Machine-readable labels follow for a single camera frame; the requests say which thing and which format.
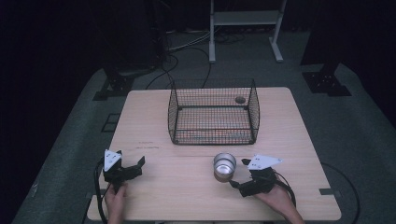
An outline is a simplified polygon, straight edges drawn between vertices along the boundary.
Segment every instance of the gray carpet floor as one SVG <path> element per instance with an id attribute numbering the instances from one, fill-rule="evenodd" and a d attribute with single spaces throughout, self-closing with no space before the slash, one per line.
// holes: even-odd
<path id="1" fill-rule="evenodd" d="M 335 75 L 352 96 L 329 97 L 312 93 L 302 72 L 318 71 L 320 65 L 300 66 L 309 33 L 281 32 L 278 45 L 283 63 L 275 61 L 268 42 L 269 33 L 245 35 L 243 41 L 216 45 L 217 61 L 209 78 L 252 77 L 257 87 L 288 87 L 303 117 L 321 161 L 341 171 L 353 184 L 361 207 L 358 223 L 394 223 L 396 220 L 396 131 L 366 93 L 356 74 L 339 65 Z M 197 35 L 172 34 L 169 43 L 179 46 Z M 208 51 L 207 42 L 194 46 Z M 205 78 L 207 57 L 196 49 L 176 53 L 173 78 Z M 176 63 L 168 57 L 163 67 Z M 161 74 L 138 77 L 133 90 L 143 90 Z M 97 223 L 86 218 L 89 198 L 94 192 L 93 168 L 109 147 L 112 132 L 102 132 L 109 114 L 119 114 L 125 97 L 93 101 L 106 80 L 102 69 L 79 96 L 40 174 L 36 188 L 27 195 L 14 223 Z M 167 89 L 168 78 L 158 78 L 149 89 Z M 357 214 L 357 198 L 345 178 L 323 166 L 342 211 L 335 223 L 351 223 Z"/>

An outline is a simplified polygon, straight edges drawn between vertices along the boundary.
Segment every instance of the light wood tabletop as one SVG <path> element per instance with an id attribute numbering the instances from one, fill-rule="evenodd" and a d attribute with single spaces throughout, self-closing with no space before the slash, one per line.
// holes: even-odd
<path id="1" fill-rule="evenodd" d="M 233 180 L 249 181 L 242 159 L 255 154 L 283 159 L 273 166 L 290 183 L 304 220 L 337 220 L 341 212 L 318 160 L 292 94 L 287 88 L 257 88 L 260 129 L 254 145 L 177 146 L 167 126 L 170 91 L 131 91 L 120 115 L 110 150 L 122 151 L 122 166 L 146 157 L 143 175 L 129 180 L 125 218 L 160 221 L 283 220 L 255 197 L 243 198 L 213 175 L 213 159 L 228 152 L 237 159 Z M 107 183 L 100 178 L 101 189 Z M 87 216 L 99 220 L 95 197 Z"/>

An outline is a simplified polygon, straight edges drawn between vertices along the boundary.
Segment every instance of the silver can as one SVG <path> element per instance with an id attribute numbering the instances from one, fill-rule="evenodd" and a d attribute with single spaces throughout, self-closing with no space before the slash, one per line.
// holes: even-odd
<path id="1" fill-rule="evenodd" d="M 213 160 L 215 178 L 219 182 L 227 182 L 233 178 L 236 168 L 236 159 L 230 153 L 220 153 Z"/>

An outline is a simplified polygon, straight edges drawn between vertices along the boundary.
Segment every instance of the wire mesh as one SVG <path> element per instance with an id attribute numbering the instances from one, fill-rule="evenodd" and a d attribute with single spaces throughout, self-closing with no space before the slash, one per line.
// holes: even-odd
<path id="1" fill-rule="evenodd" d="M 174 80 L 168 130 L 178 145 L 254 144 L 260 107 L 253 79 Z"/>

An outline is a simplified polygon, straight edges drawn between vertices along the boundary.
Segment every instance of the person's left hand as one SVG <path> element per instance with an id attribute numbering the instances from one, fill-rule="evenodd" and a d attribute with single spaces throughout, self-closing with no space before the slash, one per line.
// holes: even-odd
<path id="1" fill-rule="evenodd" d="M 123 209 L 125 206 L 125 196 L 128 183 L 122 183 L 116 193 L 114 186 L 110 185 L 105 195 L 105 202 L 108 212 L 108 224 L 120 224 L 123 221 Z"/>

